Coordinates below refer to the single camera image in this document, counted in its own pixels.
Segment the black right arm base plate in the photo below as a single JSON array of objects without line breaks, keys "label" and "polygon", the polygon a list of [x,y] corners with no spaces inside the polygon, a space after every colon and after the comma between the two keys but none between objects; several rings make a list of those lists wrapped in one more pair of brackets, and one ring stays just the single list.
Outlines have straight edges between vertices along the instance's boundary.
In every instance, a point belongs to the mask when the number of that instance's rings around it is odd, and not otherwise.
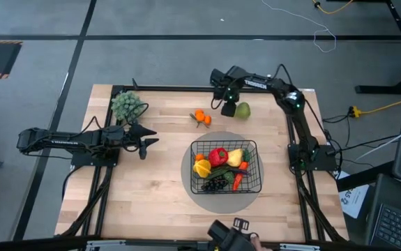
[{"label": "black right arm base plate", "polygon": [[336,171],[338,169],[333,155],[334,150],[330,145],[319,145],[309,151],[302,149],[299,144],[290,144],[287,150],[289,166],[293,171]]}]

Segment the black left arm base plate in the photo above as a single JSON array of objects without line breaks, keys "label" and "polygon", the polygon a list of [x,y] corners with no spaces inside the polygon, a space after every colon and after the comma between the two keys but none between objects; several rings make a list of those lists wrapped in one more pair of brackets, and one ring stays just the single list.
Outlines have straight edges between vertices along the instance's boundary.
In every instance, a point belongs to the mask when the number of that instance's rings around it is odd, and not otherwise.
[{"label": "black left arm base plate", "polygon": [[106,146],[67,145],[64,148],[72,155],[74,166],[115,166],[119,159],[119,150]]}]

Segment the purple eggplant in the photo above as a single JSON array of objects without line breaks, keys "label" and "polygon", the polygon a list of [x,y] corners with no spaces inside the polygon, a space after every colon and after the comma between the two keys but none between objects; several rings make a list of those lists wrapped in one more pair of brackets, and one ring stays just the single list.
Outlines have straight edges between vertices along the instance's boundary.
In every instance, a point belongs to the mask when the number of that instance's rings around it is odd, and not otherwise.
[{"label": "purple eggplant", "polygon": [[242,174],[244,176],[250,176],[250,173],[246,170],[242,170],[239,168],[228,167],[227,171],[232,172],[233,174]]}]

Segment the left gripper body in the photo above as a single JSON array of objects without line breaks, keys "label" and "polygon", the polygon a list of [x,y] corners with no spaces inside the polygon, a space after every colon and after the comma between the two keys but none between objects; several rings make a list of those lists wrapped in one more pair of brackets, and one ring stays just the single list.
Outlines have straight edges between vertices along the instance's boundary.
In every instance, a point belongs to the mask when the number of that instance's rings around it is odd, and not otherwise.
[{"label": "left gripper body", "polygon": [[123,148],[126,151],[139,151],[139,157],[144,160],[147,155],[147,150],[142,138],[134,138],[129,135],[128,131],[120,125],[113,125],[103,129],[103,137],[105,145],[109,148]]}]

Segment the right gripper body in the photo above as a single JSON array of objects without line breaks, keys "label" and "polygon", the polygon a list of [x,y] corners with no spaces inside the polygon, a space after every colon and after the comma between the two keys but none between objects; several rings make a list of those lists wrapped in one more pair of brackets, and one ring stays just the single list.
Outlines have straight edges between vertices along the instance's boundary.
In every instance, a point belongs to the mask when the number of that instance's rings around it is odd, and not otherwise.
[{"label": "right gripper body", "polygon": [[244,69],[232,66],[223,73],[213,69],[210,75],[210,84],[214,88],[213,99],[224,100],[225,102],[238,102],[239,92],[243,86]]}]

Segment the person's hand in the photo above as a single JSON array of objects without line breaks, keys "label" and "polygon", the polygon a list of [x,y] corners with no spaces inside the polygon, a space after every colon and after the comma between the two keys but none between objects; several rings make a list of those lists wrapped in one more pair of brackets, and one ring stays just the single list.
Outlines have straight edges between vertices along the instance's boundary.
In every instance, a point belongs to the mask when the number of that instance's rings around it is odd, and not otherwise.
[{"label": "person's hand", "polygon": [[255,248],[255,251],[268,251],[267,248],[262,246],[258,236],[252,236],[250,239],[250,242],[252,243],[253,247]]}]

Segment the black grape bunch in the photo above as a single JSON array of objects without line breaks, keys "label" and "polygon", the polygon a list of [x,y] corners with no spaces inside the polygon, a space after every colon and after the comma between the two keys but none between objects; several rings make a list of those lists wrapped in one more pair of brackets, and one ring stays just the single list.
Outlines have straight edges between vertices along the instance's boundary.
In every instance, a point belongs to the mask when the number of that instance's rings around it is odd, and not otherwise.
[{"label": "black grape bunch", "polygon": [[228,185],[229,185],[228,180],[214,178],[214,179],[208,180],[204,185],[202,185],[201,189],[204,192],[215,192],[215,191],[223,190]]}]

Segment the red bell pepper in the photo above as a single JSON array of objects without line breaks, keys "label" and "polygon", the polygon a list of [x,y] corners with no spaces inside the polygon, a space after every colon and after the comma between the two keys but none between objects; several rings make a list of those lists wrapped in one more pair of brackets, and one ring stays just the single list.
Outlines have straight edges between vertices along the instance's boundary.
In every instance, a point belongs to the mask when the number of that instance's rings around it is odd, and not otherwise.
[{"label": "red bell pepper", "polygon": [[212,167],[225,164],[228,160],[228,152],[224,148],[213,149],[208,155],[208,161]]}]

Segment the yellow pear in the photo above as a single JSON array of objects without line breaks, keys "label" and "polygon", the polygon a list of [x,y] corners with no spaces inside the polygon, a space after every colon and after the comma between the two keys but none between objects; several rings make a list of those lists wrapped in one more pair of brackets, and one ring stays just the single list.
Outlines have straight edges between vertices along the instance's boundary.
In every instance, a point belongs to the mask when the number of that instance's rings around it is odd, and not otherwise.
[{"label": "yellow pear", "polygon": [[235,149],[227,153],[228,159],[226,163],[230,167],[239,167],[243,162],[243,149]]}]

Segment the black aluminium table frame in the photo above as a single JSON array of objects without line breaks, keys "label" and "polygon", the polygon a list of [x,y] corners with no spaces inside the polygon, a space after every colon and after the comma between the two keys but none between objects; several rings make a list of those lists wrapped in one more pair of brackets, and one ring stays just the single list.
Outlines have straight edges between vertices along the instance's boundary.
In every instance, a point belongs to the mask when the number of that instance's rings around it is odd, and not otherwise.
[{"label": "black aluminium table frame", "polygon": [[[222,116],[213,110],[209,128],[190,118],[196,109],[209,111],[208,87],[142,86],[142,100],[149,109],[143,126],[155,131],[156,144],[145,160],[136,153],[120,152],[113,168],[107,201],[95,207],[89,232],[103,238],[205,241],[211,223],[231,225],[234,218],[250,223],[264,241],[301,242],[305,238],[296,180],[289,170],[288,124],[269,93],[243,91],[250,104],[246,121]],[[182,179],[192,169],[183,165],[195,140],[212,132],[230,132],[257,144],[262,162],[262,189],[250,205],[244,196],[230,195],[230,213],[202,208]]]}]

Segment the black laptop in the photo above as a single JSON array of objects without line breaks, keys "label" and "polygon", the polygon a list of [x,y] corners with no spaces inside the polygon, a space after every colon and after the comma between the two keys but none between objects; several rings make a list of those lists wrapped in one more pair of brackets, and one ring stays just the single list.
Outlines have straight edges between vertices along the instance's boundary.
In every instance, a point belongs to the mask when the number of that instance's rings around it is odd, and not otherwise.
[{"label": "black laptop", "polygon": [[380,174],[368,218],[368,245],[401,249],[401,182]]}]

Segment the round grey placemat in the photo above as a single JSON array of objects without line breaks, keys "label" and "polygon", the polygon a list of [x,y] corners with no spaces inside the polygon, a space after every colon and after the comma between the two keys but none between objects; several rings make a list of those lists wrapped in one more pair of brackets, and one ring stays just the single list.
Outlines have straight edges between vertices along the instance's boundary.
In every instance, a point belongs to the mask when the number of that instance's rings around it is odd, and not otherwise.
[{"label": "round grey placemat", "polygon": [[[201,186],[205,180],[198,177],[192,170],[195,155],[207,155],[215,148],[231,151],[235,149],[249,150],[250,162],[247,172],[237,191],[233,191],[233,183],[223,190],[204,192]],[[264,166],[259,156],[257,144],[253,140],[226,131],[209,132],[188,145],[181,161],[181,180],[188,196],[198,206],[213,213],[237,213],[251,205],[262,190],[264,183]]]}]

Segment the orange-red carrot with green top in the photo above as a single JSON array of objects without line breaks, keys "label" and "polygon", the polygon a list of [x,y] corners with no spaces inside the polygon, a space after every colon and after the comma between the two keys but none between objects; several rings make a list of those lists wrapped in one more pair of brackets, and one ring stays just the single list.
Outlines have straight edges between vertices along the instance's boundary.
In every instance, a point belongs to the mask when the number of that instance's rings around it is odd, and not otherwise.
[{"label": "orange-red carrot with green top", "polygon": [[[241,171],[246,171],[248,166],[249,166],[249,161],[250,161],[250,152],[249,150],[245,150],[243,152],[243,157],[242,157],[242,162],[239,165],[239,170]],[[232,190],[233,191],[237,191],[239,188],[239,185],[242,181],[243,175],[242,173],[238,173],[235,177],[234,177],[234,183],[233,183],[233,187]]]}]

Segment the dark green cucumber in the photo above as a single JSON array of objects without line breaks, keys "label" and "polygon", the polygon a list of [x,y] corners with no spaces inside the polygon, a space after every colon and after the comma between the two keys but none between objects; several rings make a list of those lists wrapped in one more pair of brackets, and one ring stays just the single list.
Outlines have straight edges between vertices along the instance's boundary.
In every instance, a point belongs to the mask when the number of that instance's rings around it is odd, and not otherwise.
[{"label": "dark green cucumber", "polygon": [[219,169],[215,169],[208,177],[208,183],[216,183],[227,185],[234,181],[234,173],[231,167],[221,167]]}]

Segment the white printed paper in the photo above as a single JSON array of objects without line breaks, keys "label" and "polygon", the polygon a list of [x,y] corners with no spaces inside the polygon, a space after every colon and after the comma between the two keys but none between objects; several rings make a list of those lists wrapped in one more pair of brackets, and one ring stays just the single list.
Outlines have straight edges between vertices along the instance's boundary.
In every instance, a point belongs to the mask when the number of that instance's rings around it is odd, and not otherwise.
[{"label": "white printed paper", "polygon": [[353,219],[358,217],[370,186],[362,185],[339,192],[342,211]]}]

